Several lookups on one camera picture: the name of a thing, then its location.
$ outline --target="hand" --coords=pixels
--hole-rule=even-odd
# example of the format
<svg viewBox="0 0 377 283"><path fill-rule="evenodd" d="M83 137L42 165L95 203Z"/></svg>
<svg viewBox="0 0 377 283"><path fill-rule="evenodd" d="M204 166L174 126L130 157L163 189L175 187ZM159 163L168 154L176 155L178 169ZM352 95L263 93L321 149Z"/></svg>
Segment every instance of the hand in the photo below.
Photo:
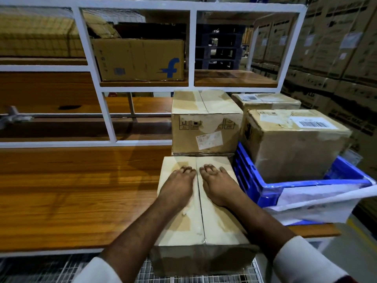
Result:
<svg viewBox="0 0 377 283"><path fill-rule="evenodd" d="M214 165L206 164L200 167L200 174L203 178L205 193L218 206L229 207L232 200L237 200L243 194L237 182L223 167L217 170Z"/></svg>
<svg viewBox="0 0 377 283"><path fill-rule="evenodd" d="M182 166L167 178L158 195L159 200L170 205L175 212L181 211L189 202L193 193L193 181L196 170Z"/></svg>

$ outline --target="yellow floor line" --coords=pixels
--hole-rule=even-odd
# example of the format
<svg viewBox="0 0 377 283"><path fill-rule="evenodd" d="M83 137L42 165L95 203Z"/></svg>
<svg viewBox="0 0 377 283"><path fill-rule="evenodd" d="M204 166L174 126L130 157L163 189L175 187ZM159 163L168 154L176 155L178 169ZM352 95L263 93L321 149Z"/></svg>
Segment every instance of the yellow floor line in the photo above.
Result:
<svg viewBox="0 0 377 283"><path fill-rule="evenodd" d="M356 224L352 221L352 219L347 220L347 225L353 228L360 235L360 237L364 239L365 242L374 250L374 252L377 252L376 243L373 242L359 227L357 227Z"/></svg>

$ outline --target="wire mesh shelf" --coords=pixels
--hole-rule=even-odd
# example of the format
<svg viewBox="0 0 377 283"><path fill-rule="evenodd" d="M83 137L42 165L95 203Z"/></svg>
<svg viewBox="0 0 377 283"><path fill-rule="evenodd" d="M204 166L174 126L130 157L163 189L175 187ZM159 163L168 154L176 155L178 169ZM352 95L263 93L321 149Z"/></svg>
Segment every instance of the wire mesh shelf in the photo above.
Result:
<svg viewBox="0 0 377 283"><path fill-rule="evenodd" d="M4 258L0 283L70 283L98 254L48 255ZM255 260L239 274L190 277L157 277L145 260L135 283L263 283Z"/></svg>

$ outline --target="blue logo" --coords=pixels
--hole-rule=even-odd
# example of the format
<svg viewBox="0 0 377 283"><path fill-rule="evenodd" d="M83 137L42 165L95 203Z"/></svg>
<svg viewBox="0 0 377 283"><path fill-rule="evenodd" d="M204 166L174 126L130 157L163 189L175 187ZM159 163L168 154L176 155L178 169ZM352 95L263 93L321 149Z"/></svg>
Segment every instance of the blue logo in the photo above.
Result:
<svg viewBox="0 0 377 283"><path fill-rule="evenodd" d="M177 69L174 68L176 63L179 63L179 58L172 58L166 69L160 69L160 73L167 74L167 78L173 78L173 73L177 72Z"/></svg>

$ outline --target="person's left hand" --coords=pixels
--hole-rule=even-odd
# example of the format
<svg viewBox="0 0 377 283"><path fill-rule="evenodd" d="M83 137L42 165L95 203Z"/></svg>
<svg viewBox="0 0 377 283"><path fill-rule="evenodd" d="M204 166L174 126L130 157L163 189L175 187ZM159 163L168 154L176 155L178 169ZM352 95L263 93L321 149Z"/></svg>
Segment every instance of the person's left hand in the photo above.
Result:
<svg viewBox="0 0 377 283"><path fill-rule="evenodd" d="M172 207L176 212L181 211L189 202L193 193L193 180L196 170L182 166L168 177L158 195L159 200Z"/></svg>

